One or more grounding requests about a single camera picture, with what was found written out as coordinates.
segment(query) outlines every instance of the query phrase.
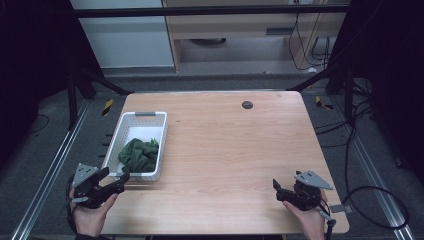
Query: black curtain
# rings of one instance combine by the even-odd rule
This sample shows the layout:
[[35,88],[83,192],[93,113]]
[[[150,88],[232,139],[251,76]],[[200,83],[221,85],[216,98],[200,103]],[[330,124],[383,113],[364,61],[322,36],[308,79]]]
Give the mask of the black curtain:
[[[0,0],[2,167],[36,119],[39,102],[66,89],[70,71],[83,67],[103,77],[79,20],[46,14],[55,10],[73,8],[66,0]],[[90,79],[80,81],[91,86]]]
[[[331,60],[350,66],[354,77],[370,80],[380,126],[403,166],[424,183],[424,1],[352,4],[371,7],[346,15]],[[330,78],[330,92],[343,88],[345,71]]]

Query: gray floor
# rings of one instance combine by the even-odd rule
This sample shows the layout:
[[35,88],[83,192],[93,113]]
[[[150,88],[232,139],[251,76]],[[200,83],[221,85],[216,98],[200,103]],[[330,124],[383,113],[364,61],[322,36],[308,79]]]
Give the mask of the gray floor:
[[[320,71],[317,61],[314,69]],[[142,78],[132,76],[114,76],[109,80],[126,89],[137,92],[146,91],[192,91],[192,90],[246,90],[267,89],[283,90],[306,80],[313,73],[308,70],[299,71],[291,61],[290,52],[281,38],[271,39],[227,39],[224,44],[210,41],[186,41],[182,55],[181,69],[178,73],[148,73]],[[342,106],[342,93],[336,96],[326,96],[323,91],[325,80],[302,92],[305,105],[316,127],[343,121],[338,109]],[[79,107],[85,108],[84,121],[71,147],[63,150],[62,142],[69,134],[68,106],[66,91],[46,98],[39,107],[37,121],[33,130],[40,131],[28,134],[21,147],[13,157],[13,164],[2,170],[0,190],[0,239],[9,239],[20,221],[24,218],[34,196],[45,196],[41,201],[39,211],[32,211],[37,220],[28,227],[32,238],[65,239],[71,236],[64,212],[64,187],[67,178],[75,170],[76,164],[85,162],[93,166],[101,166],[103,155],[107,151],[104,143],[110,141],[125,97],[119,96],[109,89],[95,85],[98,93],[95,100],[83,100],[79,97]],[[315,104],[315,97],[321,96],[324,104],[335,107],[328,110]],[[108,116],[101,116],[105,102],[114,99]],[[355,97],[354,103],[359,103],[362,97]],[[421,203],[424,202],[424,188],[409,169],[396,167],[390,146],[381,133],[377,123],[370,116],[364,115],[357,122],[357,134],[351,144],[348,155],[348,179],[350,189],[372,183],[383,184],[385,188],[400,197],[408,206],[410,224],[407,229],[394,232],[377,227],[357,211],[348,214],[351,229],[343,235],[333,236],[333,239],[424,239],[424,214]],[[322,150],[330,172],[335,181],[340,197],[346,195],[344,164],[345,148],[348,138],[348,128],[341,127],[327,134],[318,135]],[[46,181],[49,167],[57,153],[63,154],[64,162],[57,169],[57,174],[51,180],[51,188],[43,195],[39,186]],[[360,192],[354,197],[359,206],[370,217],[384,224],[389,224],[387,215],[396,215],[396,206],[390,206],[390,199],[378,196],[373,191]],[[400,236],[412,233],[412,237]],[[302,236],[291,235],[289,239],[303,239]]]

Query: floor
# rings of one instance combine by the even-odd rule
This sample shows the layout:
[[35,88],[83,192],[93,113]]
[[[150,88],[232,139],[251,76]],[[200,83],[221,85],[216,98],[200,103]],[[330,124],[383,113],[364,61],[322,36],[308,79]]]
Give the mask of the floor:
[[[323,46],[324,41],[317,44],[316,56],[323,52]],[[322,61],[312,56],[310,59],[316,66],[298,70],[282,38],[227,39],[223,44],[216,40],[187,40],[178,72],[149,72],[141,77],[111,75],[108,79],[138,92],[283,90],[325,67]],[[317,133],[326,129],[325,125],[329,123],[344,121],[341,95],[327,96],[323,91],[325,83],[324,79],[302,92]],[[124,96],[101,85],[94,86],[98,91],[95,100],[78,98],[79,116],[83,121],[77,131],[67,129],[66,91],[40,103],[40,115],[16,152],[14,164],[1,173],[0,190],[8,197],[0,199],[0,239],[10,239],[12,234],[25,236],[19,239],[72,238],[61,209],[64,205],[63,179],[67,179],[78,162],[89,161],[101,165],[110,134],[120,114],[120,106],[125,101]],[[321,97],[321,103],[325,106],[317,105],[316,96]],[[102,116],[105,102],[111,98],[114,100],[113,107],[108,116]],[[355,97],[354,103],[362,100],[362,97]],[[334,239],[424,239],[421,227],[424,225],[421,211],[424,188],[408,169],[396,167],[390,146],[371,117],[372,114],[367,113],[358,119],[358,132],[348,154],[350,184],[352,188],[369,184],[385,188],[389,186],[394,194],[407,203],[411,221],[407,228],[385,230],[368,223],[354,210],[348,214],[351,230],[345,235],[334,236]],[[344,147],[349,131],[348,127],[342,125],[329,134],[318,135],[330,172],[335,182],[337,180],[336,187],[342,192],[345,190],[343,179],[346,176],[341,163],[345,160]],[[402,223],[402,211],[393,199],[378,192],[371,195],[373,197],[358,194],[355,202],[377,220],[393,225]],[[290,235],[288,239],[303,237]]]

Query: finger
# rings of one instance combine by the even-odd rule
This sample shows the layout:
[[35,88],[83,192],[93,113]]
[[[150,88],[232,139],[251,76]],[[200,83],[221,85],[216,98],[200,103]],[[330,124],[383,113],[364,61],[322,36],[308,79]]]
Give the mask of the finger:
[[287,210],[296,215],[296,211],[298,210],[297,207],[287,201],[283,201],[283,205],[287,208]]

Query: metal bracket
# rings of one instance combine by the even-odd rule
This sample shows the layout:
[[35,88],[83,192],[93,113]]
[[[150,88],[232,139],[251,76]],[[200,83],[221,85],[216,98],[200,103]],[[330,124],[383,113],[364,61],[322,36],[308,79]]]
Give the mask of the metal bracket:
[[78,187],[81,183],[89,179],[98,171],[99,169],[97,167],[91,167],[82,163],[78,164],[77,170],[75,171],[74,181],[72,182],[72,187]]
[[294,178],[308,186],[333,190],[333,187],[330,184],[311,170],[297,174]]

